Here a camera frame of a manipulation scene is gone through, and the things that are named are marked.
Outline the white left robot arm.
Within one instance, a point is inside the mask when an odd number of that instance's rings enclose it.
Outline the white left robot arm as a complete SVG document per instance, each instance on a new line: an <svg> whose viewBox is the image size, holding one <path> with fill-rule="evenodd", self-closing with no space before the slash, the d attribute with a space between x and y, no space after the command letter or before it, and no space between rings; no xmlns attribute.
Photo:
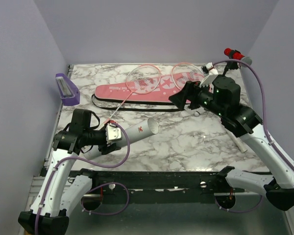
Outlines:
<svg viewBox="0 0 294 235"><path fill-rule="evenodd" d="M117 141L130 145L126 131L117 123L107 121L103 126L91 126L91 110L75 109L71 122L58 132L52 145L50 165L41 189L28 211L20 213L18 222L32 235L63 235L69 224L69 216L82 196L98 190L99 182L92 176L79 175L65 189L66 182L77 160L93 165L91 160L80 158L86 146L97 146L105 155L119 150Z"/></svg>

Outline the grey shuttlecock tube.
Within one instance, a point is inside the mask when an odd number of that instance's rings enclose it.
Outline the grey shuttlecock tube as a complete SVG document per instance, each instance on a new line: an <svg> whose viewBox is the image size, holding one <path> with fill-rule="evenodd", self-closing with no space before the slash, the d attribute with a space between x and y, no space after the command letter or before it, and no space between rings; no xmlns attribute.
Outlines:
<svg viewBox="0 0 294 235"><path fill-rule="evenodd" d="M148 118L147 120L125 129L125 132L128 136L129 144L132 144L152 135L156 135L159 132L159 125L155 119ZM117 142L117 145L121 148L127 146L127 141L123 133L122 139ZM84 157L88 160L93 160L101 155L97 146L84 153Z"/></svg>

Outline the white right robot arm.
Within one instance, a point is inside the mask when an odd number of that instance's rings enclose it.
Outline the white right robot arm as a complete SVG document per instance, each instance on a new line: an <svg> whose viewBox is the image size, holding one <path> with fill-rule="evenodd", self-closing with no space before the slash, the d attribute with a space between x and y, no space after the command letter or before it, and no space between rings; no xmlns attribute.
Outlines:
<svg viewBox="0 0 294 235"><path fill-rule="evenodd" d="M191 110L202 107L217 115L224 128L247 144L271 172L265 177L227 166L217 174L217 189L246 189L266 197L282 211L289 210L294 206L294 164L287 165L280 158L281 149L266 137L263 120L240 103L241 87L232 78L218 75L212 84L211 92L198 82L188 81L169 101L179 110L184 110L186 101L190 101Z"/></svg>

